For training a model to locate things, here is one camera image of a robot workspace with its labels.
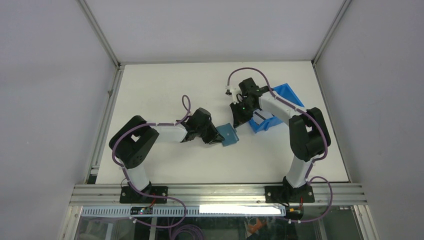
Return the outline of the teal leather card holder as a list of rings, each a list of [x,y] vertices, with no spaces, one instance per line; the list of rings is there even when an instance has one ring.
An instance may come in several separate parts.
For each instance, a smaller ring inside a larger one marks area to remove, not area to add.
[[[226,123],[216,127],[218,133],[224,138],[221,144],[223,147],[227,147],[236,144],[240,138],[237,135],[237,131],[230,123]]]

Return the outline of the blue plastic bin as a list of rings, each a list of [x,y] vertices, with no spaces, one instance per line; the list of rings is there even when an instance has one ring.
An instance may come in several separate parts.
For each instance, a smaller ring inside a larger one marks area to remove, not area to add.
[[[265,97],[261,98],[261,108],[255,111],[266,111],[271,113],[273,117],[267,119],[261,124],[256,124],[253,118],[251,118],[248,123],[255,134],[261,131],[267,131],[269,128],[279,125],[281,123],[285,123],[286,125],[288,125],[289,119],[297,114],[295,109],[305,109],[305,106],[302,104],[302,102],[297,97],[297,95],[288,83],[274,87],[273,93],[284,101],[290,103],[294,107],[290,107],[285,103],[282,103],[281,101],[272,98],[271,94],[266,93]]]

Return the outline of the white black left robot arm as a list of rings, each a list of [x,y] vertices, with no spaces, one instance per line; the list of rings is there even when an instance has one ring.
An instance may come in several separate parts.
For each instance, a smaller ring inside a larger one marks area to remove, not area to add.
[[[145,203],[151,196],[151,181],[144,161],[154,144],[185,143],[200,138],[207,145],[222,143],[222,136],[212,122],[212,116],[204,108],[187,113],[172,123],[147,122],[140,115],[133,116],[109,141],[112,160],[119,165],[128,180],[131,197]]]

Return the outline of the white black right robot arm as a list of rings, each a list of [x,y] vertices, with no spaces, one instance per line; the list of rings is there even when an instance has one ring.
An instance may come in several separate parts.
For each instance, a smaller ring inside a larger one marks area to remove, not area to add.
[[[252,78],[243,80],[237,88],[228,85],[226,94],[232,97],[233,128],[247,123],[257,110],[274,115],[288,126],[293,160],[282,181],[282,196],[289,203],[296,202],[306,189],[313,162],[325,156],[331,144],[322,111],[287,101],[273,88],[259,87]]]

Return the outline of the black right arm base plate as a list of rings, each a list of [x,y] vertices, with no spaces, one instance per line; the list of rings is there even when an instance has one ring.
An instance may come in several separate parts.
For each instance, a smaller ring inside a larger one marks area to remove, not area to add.
[[[290,185],[268,185],[264,187],[266,203],[314,203],[315,196],[310,185],[292,188]]]

